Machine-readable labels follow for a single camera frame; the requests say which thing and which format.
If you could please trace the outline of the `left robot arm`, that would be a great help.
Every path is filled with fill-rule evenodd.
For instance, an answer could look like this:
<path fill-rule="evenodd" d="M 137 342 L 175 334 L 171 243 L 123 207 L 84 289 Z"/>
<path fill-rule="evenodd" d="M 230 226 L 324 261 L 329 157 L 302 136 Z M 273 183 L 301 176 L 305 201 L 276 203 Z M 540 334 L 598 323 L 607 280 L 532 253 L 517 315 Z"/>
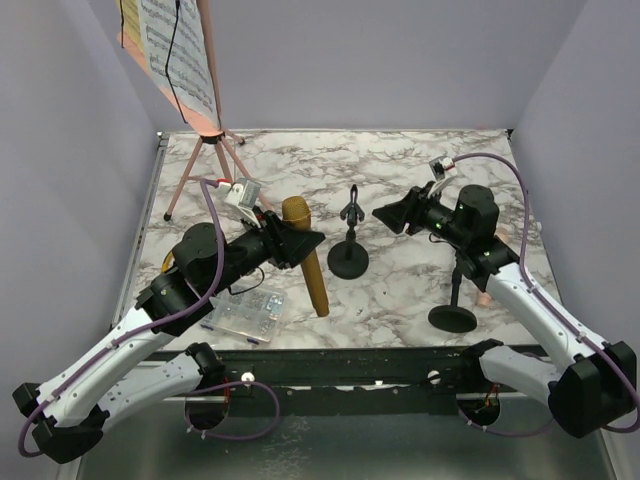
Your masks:
<path fill-rule="evenodd" d="M 174 264 L 138 295 L 124 318 L 81 359 L 42 384 L 23 383 L 12 397 L 27 421 L 18 450 L 59 464 L 92 449 L 116 424 L 170 396 L 214 393 L 224 367 L 213 350 L 193 344 L 142 374 L 135 367 L 213 310 L 211 299 L 268 262 L 294 268 L 325 239 L 298 230 L 272 211 L 228 242 L 213 219 L 190 227 L 173 248 Z"/>

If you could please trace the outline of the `gold microphone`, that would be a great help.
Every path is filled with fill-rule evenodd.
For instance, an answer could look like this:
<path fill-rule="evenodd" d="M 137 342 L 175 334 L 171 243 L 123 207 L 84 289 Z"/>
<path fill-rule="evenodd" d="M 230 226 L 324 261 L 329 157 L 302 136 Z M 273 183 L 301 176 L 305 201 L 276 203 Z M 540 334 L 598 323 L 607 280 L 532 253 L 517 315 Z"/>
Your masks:
<path fill-rule="evenodd" d="M 311 212 L 301 196 L 288 197 L 282 201 L 283 220 L 296 230 L 311 230 Z M 302 273 L 312 306 L 318 317 L 329 315 L 329 300 L 318 255 L 313 250 L 301 263 Z"/>

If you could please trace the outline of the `pink music stand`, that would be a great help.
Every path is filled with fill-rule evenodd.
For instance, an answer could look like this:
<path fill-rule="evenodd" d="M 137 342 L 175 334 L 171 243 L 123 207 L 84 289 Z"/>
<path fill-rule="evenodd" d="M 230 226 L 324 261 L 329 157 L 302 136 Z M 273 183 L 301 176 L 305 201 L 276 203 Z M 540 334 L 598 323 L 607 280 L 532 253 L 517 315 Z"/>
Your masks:
<path fill-rule="evenodd" d="M 251 212 L 273 206 L 229 143 L 244 139 L 222 120 L 213 29 L 208 1 L 119 1 L 118 41 L 179 112 L 198 140 L 164 214 L 169 221 L 205 144 L 214 147 L 236 205 Z"/>

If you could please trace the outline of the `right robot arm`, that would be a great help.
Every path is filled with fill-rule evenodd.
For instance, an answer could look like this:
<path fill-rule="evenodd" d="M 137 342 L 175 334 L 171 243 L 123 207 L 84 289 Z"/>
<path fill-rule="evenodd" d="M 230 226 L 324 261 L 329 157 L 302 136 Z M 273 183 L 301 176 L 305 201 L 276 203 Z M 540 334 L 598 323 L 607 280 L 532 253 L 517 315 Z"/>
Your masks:
<path fill-rule="evenodd" d="M 395 234 L 428 231 L 450 244 L 461 275 L 505 307 L 549 358 L 542 362 L 487 340 L 472 347 L 475 358 L 461 365 L 462 384 L 474 392 L 493 383 L 517 390 L 546 405 L 576 438 L 637 409 L 635 352 L 591 331 L 532 279 L 495 234 L 500 210 L 491 190 L 465 186 L 455 207 L 448 208 L 433 186 L 414 187 L 372 214 Z"/>

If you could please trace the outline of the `white sheet music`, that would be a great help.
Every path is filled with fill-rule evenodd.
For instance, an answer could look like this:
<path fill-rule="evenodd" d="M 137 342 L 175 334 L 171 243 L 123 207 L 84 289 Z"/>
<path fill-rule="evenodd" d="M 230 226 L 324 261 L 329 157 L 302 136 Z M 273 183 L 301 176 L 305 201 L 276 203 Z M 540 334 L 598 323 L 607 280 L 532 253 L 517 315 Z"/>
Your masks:
<path fill-rule="evenodd" d="M 202 136 L 220 133 L 205 35 L 195 1 L 139 1 L 143 63 L 183 122 Z"/>

